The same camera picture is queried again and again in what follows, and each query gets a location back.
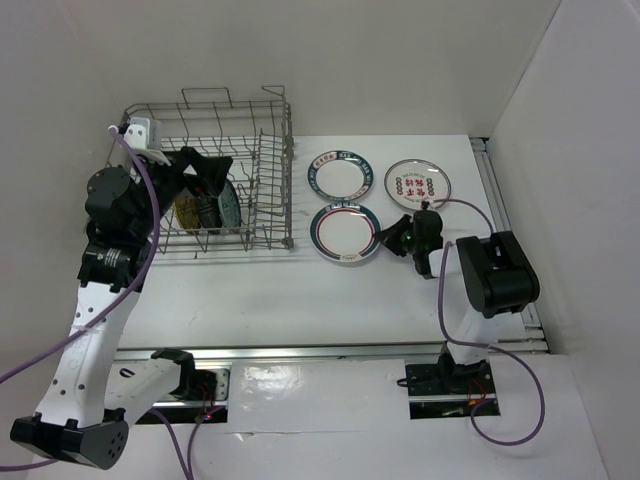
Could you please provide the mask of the blue floral plate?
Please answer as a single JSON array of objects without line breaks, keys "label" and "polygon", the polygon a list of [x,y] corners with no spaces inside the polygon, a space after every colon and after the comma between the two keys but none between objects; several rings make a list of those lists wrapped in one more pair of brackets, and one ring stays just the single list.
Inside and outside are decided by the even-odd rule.
[{"label": "blue floral plate", "polygon": [[217,202],[222,225],[230,231],[239,229],[242,224],[241,206],[235,187],[229,179],[225,181]]}]

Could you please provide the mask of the yellow patterned plate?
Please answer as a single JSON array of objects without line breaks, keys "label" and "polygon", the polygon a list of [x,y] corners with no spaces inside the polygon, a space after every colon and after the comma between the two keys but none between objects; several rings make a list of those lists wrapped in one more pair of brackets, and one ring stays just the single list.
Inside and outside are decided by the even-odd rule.
[{"label": "yellow patterned plate", "polygon": [[174,213],[179,226],[190,235],[197,235],[200,231],[200,219],[193,197],[180,196],[174,201]]}]

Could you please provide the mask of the black plate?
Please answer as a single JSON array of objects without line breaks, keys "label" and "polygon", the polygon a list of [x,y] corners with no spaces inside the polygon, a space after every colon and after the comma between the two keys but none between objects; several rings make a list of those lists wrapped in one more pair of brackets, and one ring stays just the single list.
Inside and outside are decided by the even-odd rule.
[{"label": "black plate", "polygon": [[208,196],[197,197],[195,205],[201,227],[209,234],[219,235],[222,229],[222,220],[217,200]]}]

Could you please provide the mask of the green red ring plate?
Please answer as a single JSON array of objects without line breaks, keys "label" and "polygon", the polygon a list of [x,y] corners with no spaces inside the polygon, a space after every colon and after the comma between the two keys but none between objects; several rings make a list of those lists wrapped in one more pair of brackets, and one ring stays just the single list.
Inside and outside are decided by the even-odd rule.
[{"label": "green red ring plate", "polygon": [[315,250],[326,260],[340,265],[368,261],[380,242],[377,216],[358,203],[337,202],[320,209],[309,224],[309,238]]}]

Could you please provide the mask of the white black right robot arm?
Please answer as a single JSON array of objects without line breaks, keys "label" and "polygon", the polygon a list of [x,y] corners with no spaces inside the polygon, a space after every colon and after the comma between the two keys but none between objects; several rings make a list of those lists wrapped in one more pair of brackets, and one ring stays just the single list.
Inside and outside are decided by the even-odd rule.
[{"label": "white black right robot arm", "polygon": [[[448,392],[460,391],[471,379],[471,367],[487,360],[499,327],[540,295],[540,282],[515,234],[492,232],[453,242],[443,237],[443,220],[433,210],[405,215],[374,238],[396,256],[409,255],[419,275],[438,280],[437,314],[449,359],[436,369]],[[459,274],[466,295],[458,330],[450,334],[444,318],[446,276]]]}]

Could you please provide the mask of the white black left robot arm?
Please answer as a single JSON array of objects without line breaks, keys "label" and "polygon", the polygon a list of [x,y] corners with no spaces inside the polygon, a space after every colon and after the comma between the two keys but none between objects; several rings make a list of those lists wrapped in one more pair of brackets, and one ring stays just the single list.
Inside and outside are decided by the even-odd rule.
[{"label": "white black left robot arm", "polygon": [[233,160],[205,157],[192,147],[169,152],[159,163],[139,160],[138,179],[115,166],[87,183],[88,245],[70,341],[35,412],[16,419],[10,432],[13,442],[51,460],[108,470],[131,427],[157,401],[214,402],[215,374],[197,369],[186,351],[163,348],[117,374],[112,364],[157,250],[162,216],[184,191],[222,193]]}]

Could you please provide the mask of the white plate red characters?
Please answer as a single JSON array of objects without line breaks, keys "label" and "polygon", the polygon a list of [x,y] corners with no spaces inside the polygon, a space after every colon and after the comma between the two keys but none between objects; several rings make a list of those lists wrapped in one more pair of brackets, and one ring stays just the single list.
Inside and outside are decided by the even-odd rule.
[{"label": "white plate red characters", "polygon": [[386,171],[383,185],[393,203],[412,211],[420,210],[424,202],[438,208],[452,191],[447,174],[439,166],[422,159],[396,162]]}]

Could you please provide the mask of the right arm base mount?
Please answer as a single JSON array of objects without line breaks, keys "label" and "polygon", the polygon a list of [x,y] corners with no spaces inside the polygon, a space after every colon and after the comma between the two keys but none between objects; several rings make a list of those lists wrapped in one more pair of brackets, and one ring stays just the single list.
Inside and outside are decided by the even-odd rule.
[{"label": "right arm base mount", "polygon": [[406,364],[396,385],[408,394],[412,420],[470,417],[475,408],[477,416],[500,415],[489,362],[456,364],[446,346],[434,361]]}]

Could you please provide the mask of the aluminium table rail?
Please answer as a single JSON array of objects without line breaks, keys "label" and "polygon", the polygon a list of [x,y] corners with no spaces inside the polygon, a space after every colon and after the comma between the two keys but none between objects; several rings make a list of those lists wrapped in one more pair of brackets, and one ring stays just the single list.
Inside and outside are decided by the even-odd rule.
[{"label": "aluminium table rail", "polygon": [[[492,218],[498,230],[510,230],[512,225],[501,193],[497,176],[488,154],[485,138],[469,138],[473,155],[479,170]],[[529,304],[521,313],[524,328],[522,340],[504,340],[517,352],[548,353],[549,345],[534,304]]]}]

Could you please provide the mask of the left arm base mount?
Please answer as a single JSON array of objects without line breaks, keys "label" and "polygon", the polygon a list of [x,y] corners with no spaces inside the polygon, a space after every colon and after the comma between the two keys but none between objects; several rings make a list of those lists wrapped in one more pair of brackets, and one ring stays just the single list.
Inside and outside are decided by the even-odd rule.
[{"label": "left arm base mount", "polygon": [[172,424],[223,424],[228,421],[231,369],[195,363],[187,385],[155,400],[151,409]]}]

